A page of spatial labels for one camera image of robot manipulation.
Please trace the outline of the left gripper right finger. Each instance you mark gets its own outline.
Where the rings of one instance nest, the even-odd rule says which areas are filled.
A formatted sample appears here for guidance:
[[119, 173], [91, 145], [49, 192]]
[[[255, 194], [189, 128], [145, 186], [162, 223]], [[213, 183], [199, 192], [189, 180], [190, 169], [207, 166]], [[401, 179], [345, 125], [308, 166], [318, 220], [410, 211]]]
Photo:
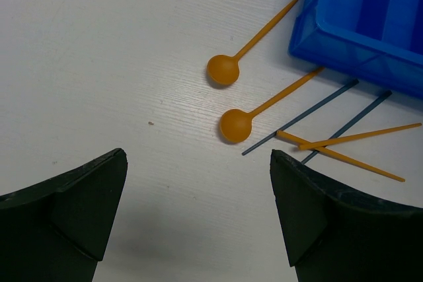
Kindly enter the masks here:
[[421, 281], [422, 210], [375, 197], [274, 150], [270, 178], [299, 281]]

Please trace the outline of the orange spoon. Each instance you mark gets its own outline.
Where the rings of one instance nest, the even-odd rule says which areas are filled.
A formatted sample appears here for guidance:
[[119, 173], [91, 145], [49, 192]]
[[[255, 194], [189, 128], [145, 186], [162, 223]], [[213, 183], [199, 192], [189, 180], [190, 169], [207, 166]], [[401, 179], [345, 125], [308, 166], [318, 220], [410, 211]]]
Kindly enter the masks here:
[[320, 66], [304, 75], [251, 112], [244, 112], [240, 109], [230, 109], [226, 111], [219, 121], [219, 130], [224, 139], [230, 143], [240, 143], [247, 140], [252, 132], [252, 121], [257, 115], [296, 91], [305, 83], [316, 77], [324, 69], [323, 66]]
[[219, 54], [213, 56], [206, 65], [208, 77], [218, 85], [230, 86], [239, 78], [239, 60], [247, 54], [275, 25], [277, 25], [297, 4], [291, 0], [279, 13], [270, 19], [235, 55]]

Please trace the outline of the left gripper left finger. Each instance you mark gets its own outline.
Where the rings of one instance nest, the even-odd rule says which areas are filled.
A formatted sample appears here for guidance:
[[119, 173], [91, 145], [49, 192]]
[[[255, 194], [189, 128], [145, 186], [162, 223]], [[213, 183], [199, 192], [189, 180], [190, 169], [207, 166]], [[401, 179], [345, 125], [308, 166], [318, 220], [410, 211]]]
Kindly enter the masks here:
[[128, 161], [114, 149], [1, 196], [2, 281], [92, 281], [104, 258]]

